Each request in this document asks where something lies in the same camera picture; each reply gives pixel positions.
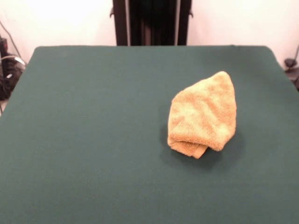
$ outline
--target yellow towel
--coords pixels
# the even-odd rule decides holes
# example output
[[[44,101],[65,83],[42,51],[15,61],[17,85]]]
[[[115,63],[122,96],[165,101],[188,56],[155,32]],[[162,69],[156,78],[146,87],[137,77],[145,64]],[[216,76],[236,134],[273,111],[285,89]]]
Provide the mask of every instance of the yellow towel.
[[[233,83],[218,72],[179,92],[168,119],[168,145],[199,158],[208,147],[221,151],[233,137],[237,106]]]

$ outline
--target green table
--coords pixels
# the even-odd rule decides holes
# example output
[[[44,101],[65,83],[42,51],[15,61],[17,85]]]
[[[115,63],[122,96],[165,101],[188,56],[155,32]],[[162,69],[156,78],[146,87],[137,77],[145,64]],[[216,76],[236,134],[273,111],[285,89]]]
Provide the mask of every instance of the green table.
[[[220,70],[235,136],[172,151],[172,98]],[[37,48],[0,118],[0,223],[297,224],[298,115],[266,47]]]

